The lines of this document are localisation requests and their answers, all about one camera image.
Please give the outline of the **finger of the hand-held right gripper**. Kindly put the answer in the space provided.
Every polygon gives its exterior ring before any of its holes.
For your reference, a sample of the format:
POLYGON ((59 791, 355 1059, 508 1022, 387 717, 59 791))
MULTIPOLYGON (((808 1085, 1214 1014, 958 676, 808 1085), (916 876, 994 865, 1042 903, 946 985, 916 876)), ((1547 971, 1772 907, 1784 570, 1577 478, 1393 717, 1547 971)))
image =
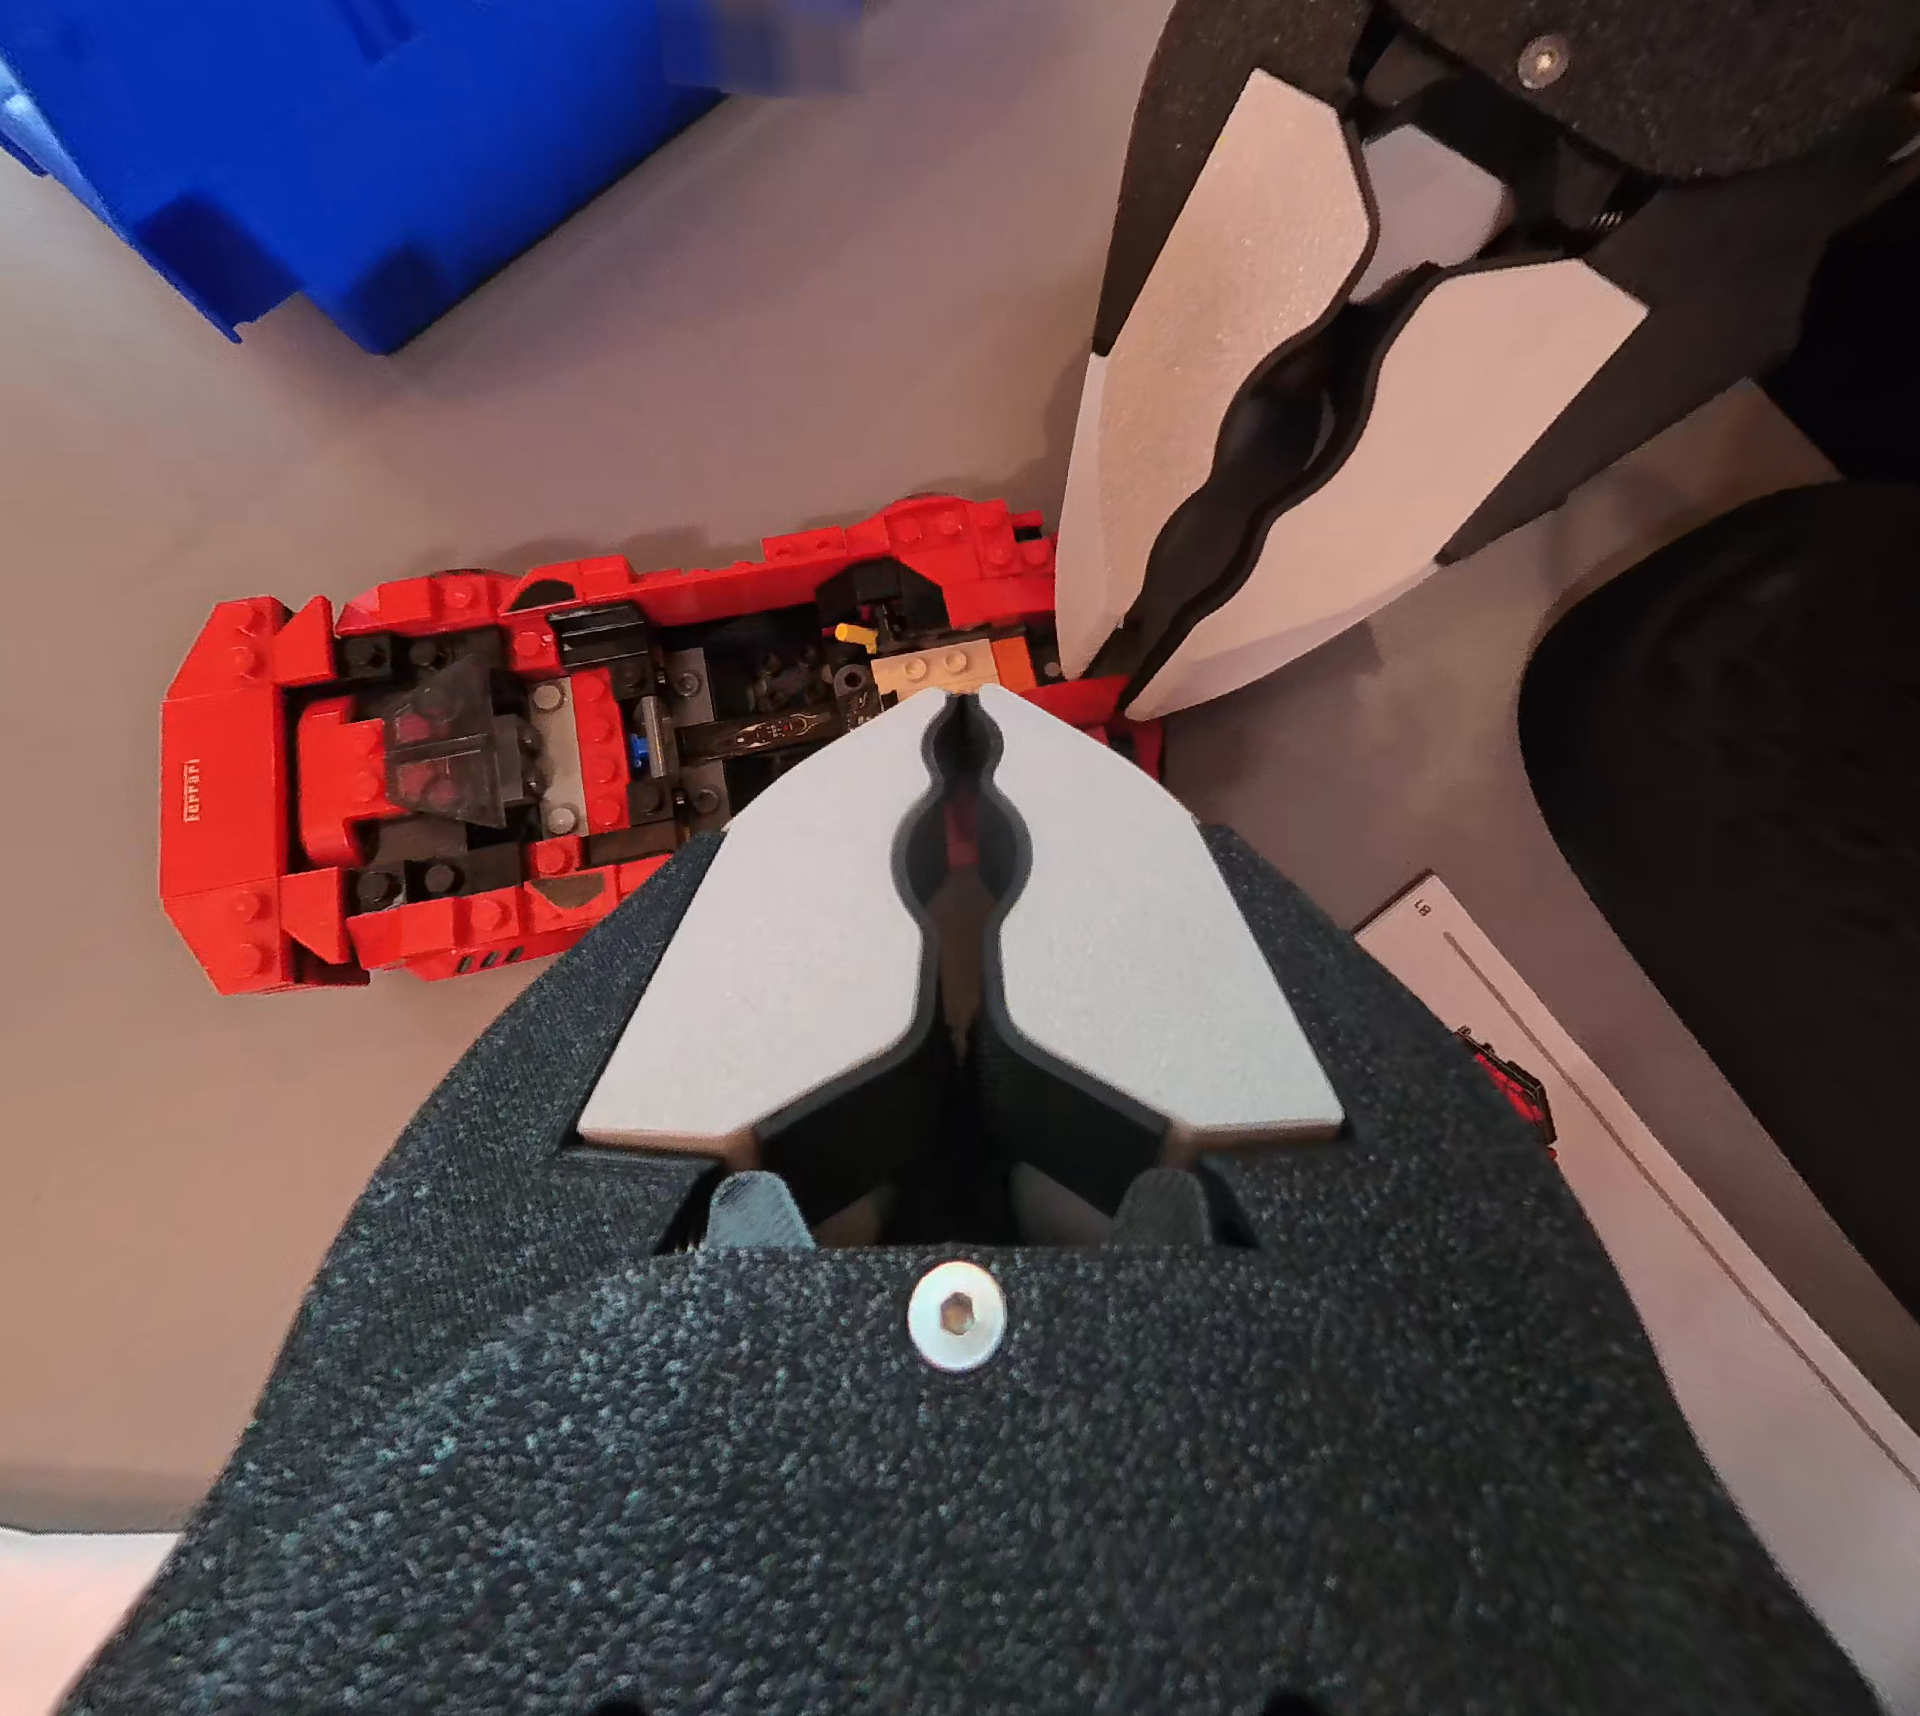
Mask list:
POLYGON ((1249 75, 1088 369, 1054 589, 1064 670, 1163 663, 1325 444, 1350 297, 1467 262, 1508 216, 1508 185, 1428 130, 1359 146, 1329 103, 1249 75))
POLYGON ((1125 715, 1235 692, 1403 599, 1644 315, 1588 262, 1501 262, 1368 311, 1379 340, 1284 348, 1150 543, 1125 715))

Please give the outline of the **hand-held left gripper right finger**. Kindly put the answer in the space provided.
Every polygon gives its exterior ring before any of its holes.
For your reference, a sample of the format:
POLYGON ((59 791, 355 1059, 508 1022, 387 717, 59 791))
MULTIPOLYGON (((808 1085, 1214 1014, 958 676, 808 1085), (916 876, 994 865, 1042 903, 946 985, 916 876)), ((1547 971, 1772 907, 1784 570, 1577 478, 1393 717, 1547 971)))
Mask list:
POLYGON ((1343 1105, 1201 823, 1007 687, 968 726, 994 897, 976 1070, 1004 1152, 1150 1170, 1336 1137, 1343 1105))

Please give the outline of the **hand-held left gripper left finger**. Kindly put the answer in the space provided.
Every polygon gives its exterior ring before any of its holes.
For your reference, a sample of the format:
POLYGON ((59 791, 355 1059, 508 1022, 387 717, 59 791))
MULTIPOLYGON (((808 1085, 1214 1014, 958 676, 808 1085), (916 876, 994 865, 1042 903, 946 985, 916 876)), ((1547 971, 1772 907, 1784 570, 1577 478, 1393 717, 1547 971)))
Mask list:
POLYGON ((877 1071, 937 1018, 940 944, 915 864, 940 818, 927 691, 808 755, 738 809, 576 1130, 599 1148, 752 1162, 763 1130, 877 1071))

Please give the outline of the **red toy brick car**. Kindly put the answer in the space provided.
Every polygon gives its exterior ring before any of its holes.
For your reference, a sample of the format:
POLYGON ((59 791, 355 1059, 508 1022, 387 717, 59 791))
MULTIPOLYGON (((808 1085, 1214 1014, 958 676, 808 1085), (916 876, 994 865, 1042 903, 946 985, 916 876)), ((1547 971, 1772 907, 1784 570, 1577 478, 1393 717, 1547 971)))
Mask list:
POLYGON ((927 687, 1001 681, 1159 777, 1125 676, 1067 673, 1054 570, 1037 511, 909 495, 718 567, 222 602, 162 701, 162 905, 222 993, 551 957, 927 687))

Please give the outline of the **white building instruction booklet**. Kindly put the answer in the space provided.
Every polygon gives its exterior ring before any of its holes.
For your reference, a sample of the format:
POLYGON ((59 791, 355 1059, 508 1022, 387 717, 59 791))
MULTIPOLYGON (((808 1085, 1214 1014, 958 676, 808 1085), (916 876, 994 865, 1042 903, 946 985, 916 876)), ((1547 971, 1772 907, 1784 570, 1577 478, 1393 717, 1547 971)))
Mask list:
POLYGON ((1917 1502, 1917 1433, 1794 1304, 1442 876, 1357 942, 1449 1027, 1534 1071, 1559 1163, 1729 1489, 1917 1502))

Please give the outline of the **black mesh chair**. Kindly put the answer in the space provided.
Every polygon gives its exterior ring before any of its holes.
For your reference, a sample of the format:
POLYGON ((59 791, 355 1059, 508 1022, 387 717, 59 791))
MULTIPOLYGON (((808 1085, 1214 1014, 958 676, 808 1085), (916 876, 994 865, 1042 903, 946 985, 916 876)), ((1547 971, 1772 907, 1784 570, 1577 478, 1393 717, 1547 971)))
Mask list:
POLYGON ((1617 1080, 1917 1426, 1917 486, 1617 543, 1540 630, 1524 777, 1659 1041, 1617 1080))

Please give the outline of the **white printed paper bag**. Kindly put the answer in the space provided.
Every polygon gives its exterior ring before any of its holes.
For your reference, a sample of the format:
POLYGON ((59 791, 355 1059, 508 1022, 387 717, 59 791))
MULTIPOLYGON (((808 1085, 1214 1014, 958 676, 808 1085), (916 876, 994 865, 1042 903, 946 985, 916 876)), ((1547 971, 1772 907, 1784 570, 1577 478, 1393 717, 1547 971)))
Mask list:
POLYGON ((54 1713, 176 1542, 4 1528, 4 1713, 54 1713))

